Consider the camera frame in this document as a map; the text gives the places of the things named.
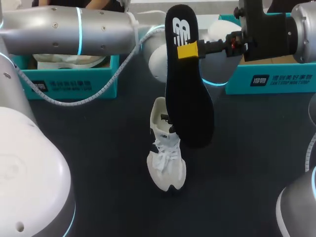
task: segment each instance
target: cardboard box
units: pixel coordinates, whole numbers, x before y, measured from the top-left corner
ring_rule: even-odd
[[[119,56],[112,56],[110,63],[100,68],[88,69],[37,70],[32,56],[13,56],[12,60],[43,93],[55,100],[86,99],[104,87],[119,68]],[[41,99],[22,79],[21,83],[29,100]],[[116,80],[99,98],[116,98],[117,84]]]
[[[233,15],[219,19],[240,25]],[[252,62],[242,59],[225,90],[227,94],[316,92],[316,63],[299,64],[292,55]]]

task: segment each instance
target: person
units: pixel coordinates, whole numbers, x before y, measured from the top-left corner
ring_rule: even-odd
[[[32,3],[32,7],[47,5],[101,9],[117,12],[125,11],[125,6],[117,0],[34,0]]]
[[[300,3],[309,2],[311,0],[273,0],[268,13],[288,13]]]

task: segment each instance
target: shoe sole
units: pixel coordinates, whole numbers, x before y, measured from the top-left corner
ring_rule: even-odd
[[[213,136],[214,107],[200,76],[199,59],[178,59],[177,47],[185,44],[184,35],[189,31],[187,43],[197,41],[198,21],[194,11],[186,5],[170,8],[165,20],[168,56],[165,98],[169,117],[181,141],[190,148],[203,148]]]

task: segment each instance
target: shoelace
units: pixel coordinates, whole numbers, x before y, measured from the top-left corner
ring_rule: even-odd
[[[157,158],[153,159],[153,167],[160,172],[163,172],[170,160],[175,160],[179,157],[179,142],[177,142],[173,147],[167,147],[156,139],[154,145],[157,147],[159,153]]]

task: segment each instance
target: red component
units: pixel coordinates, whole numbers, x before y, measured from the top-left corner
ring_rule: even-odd
[[[236,38],[232,38],[232,49],[235,49]]]

